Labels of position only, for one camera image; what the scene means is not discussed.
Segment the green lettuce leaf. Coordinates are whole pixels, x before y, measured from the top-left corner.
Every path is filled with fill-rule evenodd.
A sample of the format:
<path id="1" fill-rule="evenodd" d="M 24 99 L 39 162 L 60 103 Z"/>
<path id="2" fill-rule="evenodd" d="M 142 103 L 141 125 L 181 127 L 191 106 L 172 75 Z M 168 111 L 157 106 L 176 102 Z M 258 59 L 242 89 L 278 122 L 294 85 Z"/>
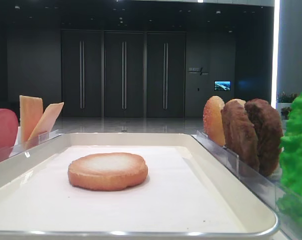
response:
<path id="1" fill-rule="evenodd" d="M 291 104 L 280 147 L 284 149 L 280 153 L 280 165 L 285 195 L 279 200 L 279 207 L 302 225 L 302 92 Z"/>

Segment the round bottom bread slice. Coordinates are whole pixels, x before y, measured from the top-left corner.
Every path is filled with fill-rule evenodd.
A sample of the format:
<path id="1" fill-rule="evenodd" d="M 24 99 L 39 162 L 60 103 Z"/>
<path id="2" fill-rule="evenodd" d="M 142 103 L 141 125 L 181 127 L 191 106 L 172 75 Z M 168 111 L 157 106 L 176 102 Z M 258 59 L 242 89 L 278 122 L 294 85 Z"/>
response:
<path id="1" fill-rule="evenodd" d="M 147 176 L 144 158 L 127 152 L 90 154 L 68 166 L 69 183 L 92 191 L 124 190 L 143 183 Z"/>

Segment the left brown meat patty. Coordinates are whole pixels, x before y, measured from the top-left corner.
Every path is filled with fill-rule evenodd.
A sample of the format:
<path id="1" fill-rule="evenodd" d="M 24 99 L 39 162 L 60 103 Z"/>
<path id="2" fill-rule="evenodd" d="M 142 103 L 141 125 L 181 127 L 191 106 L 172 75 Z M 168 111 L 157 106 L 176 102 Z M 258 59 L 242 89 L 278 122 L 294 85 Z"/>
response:
<path id="1" fill-rule="evenodd" d="M 258 138 L 244 105 L 233 99 L 221 110 L 226 147 L 236 153 L 240 160 L 259 171 L 257 155 Z"/>

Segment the brown meat patty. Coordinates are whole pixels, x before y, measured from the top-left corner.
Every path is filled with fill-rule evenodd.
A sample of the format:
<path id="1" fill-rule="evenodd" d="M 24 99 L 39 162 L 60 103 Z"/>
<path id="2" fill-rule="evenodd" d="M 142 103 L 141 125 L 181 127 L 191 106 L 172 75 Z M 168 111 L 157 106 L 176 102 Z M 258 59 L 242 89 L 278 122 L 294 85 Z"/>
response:
<path id="1" fill-rule="evenodd" d="M 233 99 L 221 110 L 226 147 L 236 153 L 240 160 L 259 171 L 257 155 L 258 138 L 244 105 Z"/>
<path id="2" fill-rule="evenodd" d="M 283 136 L 279 112 L 266 100 L 253 99 L 245 103 L 249 120 L 253 123 L 258 138 L 257 156 L 260 162 L 259 173 L 270 176 L 279 165 Z"/>

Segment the right brown meat patty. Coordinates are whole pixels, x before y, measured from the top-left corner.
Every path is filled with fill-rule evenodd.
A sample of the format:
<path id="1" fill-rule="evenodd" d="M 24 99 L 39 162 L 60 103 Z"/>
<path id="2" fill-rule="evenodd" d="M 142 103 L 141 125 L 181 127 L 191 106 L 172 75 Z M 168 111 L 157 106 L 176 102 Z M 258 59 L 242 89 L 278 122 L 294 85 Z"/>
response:
<path id="1" fill-rule="evenodd" d="M 249 120 L 253 123 L 258 138 L 257 156 L 260 162 L 259 173 L 270 176 L 279 165 L 283 136 L 279 112 L 266 100 L 253 99 L 245 103 Z"/>

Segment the sesame top bun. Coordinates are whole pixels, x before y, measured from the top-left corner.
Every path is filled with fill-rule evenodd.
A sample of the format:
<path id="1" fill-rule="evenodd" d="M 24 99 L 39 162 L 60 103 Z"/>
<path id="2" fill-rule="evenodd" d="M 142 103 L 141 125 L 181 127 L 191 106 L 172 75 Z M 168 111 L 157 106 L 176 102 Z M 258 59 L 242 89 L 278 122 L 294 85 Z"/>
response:
<path id="1" fill-rule="evenodd" d="M 210 97 L 203 110 L 204 132 L 219 146 L 225 145 L 221 110 L 225 103 L 219 96 Z"/>

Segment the right dark double door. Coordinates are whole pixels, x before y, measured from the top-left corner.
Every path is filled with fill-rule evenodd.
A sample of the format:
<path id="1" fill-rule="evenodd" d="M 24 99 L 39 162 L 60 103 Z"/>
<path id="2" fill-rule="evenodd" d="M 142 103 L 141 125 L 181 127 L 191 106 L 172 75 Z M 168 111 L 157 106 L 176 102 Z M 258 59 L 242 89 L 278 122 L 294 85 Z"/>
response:
<path id="1" fill-rule="evenodd" d="M 147 116 L 184 116 L 185 34 L 147 35 Z"/>

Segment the dark double door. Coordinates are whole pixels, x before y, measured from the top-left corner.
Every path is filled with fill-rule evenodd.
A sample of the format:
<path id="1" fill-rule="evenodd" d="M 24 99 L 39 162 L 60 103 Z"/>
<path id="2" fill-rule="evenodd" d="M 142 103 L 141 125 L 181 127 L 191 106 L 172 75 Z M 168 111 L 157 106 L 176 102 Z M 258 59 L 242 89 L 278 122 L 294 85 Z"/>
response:
<path id="1" fill-rule="evenodd" d="M 64 117 L 101 116 L 101 33 L 64 30 L 62 98 Z"/>
<path id="2" fill-rule="evenodd" d="M 105 116 L 143 117 L 143 34 L 105 33 Z"/>
<path id="3" fill-rule="evenodd" d="M 147 35 L 147 116 L 184 116 L 185 34 Z"/>

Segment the middle dark double door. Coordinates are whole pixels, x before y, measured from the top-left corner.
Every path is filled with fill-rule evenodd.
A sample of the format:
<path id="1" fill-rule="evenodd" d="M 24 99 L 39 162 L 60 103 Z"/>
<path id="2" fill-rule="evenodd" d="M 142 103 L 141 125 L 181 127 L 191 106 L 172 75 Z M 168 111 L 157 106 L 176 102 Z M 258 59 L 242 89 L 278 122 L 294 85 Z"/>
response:
<path id="1" fill-rule="evenodd" d="M 143 117 L 143 34 L 105 33 L 105 116 Z"/>

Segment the left dark double door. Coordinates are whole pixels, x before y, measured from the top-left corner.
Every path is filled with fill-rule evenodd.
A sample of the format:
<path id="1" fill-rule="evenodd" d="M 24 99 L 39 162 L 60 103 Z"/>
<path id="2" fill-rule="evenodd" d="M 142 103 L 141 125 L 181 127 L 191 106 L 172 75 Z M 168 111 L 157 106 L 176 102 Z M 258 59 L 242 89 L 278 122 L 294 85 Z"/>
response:
<path id="1" fill-rule="evenodd" d="M 64 117 L 101 116 L 101 33 L 64 30 L 62 98 Z"/>

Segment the white rectangular tray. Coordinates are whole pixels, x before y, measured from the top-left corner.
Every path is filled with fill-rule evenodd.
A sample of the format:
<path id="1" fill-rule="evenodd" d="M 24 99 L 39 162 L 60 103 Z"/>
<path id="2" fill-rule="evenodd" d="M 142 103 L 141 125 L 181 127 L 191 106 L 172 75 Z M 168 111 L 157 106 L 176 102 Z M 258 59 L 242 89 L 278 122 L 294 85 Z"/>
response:
<path id="1" fill-rule="evenodd" d="M 122 191 L 72 187 L 69 164 L 134 153 L 146 181 Z M 0 240 L 269 240 L 277 214 L 194 137 L 68 133 L 0 163 Z"/>

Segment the left clear acrylic rack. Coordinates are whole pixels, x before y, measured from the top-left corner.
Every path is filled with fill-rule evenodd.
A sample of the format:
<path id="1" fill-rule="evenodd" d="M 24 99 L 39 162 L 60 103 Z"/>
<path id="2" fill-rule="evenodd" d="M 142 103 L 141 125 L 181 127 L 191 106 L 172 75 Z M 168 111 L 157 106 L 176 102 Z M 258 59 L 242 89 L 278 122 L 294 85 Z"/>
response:
<path id="1" fill-rule="evenodd" d="M 0 162 L 15 156 L 19 153 L 28 152 L 31 148 L 36 147 L 52 138 L 60 135 L 60 131 L 54 130 L 51 132 L 45 132 L 39 136 L 31 139 L 30 141 L 14 145 L 12 147 L 4 147 L 0 149 Z"/>

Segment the clear acrylic rack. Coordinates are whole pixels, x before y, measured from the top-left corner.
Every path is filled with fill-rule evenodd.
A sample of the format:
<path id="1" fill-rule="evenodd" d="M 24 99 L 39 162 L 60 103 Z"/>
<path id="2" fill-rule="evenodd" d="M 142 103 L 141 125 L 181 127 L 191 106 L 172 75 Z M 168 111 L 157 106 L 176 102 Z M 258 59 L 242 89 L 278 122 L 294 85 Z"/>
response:
<path id="1" fill-rule="evenodd" d="M 271 177 L 264 177 L 239 160 L 236 153 L 210 140 L 207 134 L 198 130 L 194 137 L 246 188 L 278 214 L 284 239 L 302 240 L 302 197 L 281 184 L 280 167 Z"/>
<path id="2" fill-rule="evenodd" d="M 31 148 L 36 147 L 52 138 L 60 135 L 60 131 L 54 130 L 51 132 L 45 132 L 39 136 L 31 139 L 30 141 L 14 145 L 12 147 L 4 147 L 0 149 L 0 162 L 15 156 L 19 153 L 28 152 Z"/>

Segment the right clear acrylic rack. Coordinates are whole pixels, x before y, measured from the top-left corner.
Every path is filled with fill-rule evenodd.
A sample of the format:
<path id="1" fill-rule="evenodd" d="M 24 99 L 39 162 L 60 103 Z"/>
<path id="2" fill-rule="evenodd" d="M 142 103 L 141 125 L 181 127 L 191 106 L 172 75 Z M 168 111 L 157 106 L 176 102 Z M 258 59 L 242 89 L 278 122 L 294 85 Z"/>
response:
<path id="1" fill-rule="evenodd" d="M 264 177 L 239 160 L 236 153 L 210 140 L 207 134 L 198 130 L 194 137 L 246 188 L 278 214 L 284 239 L 302 240 L 302 197 L 281 184 L 280 167 L 271 177 Z"/>

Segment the small wall screen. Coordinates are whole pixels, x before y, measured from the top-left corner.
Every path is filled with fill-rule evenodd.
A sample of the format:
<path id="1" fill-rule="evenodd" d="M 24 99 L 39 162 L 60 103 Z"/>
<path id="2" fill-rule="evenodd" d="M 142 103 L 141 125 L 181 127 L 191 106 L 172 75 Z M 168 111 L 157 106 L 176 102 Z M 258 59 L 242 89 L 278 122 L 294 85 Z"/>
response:
<path id="1" fill-rule="evenodd" d="M 230 91 L 231 82 L 230 81 L 214 81 L 215 91 Z"/>

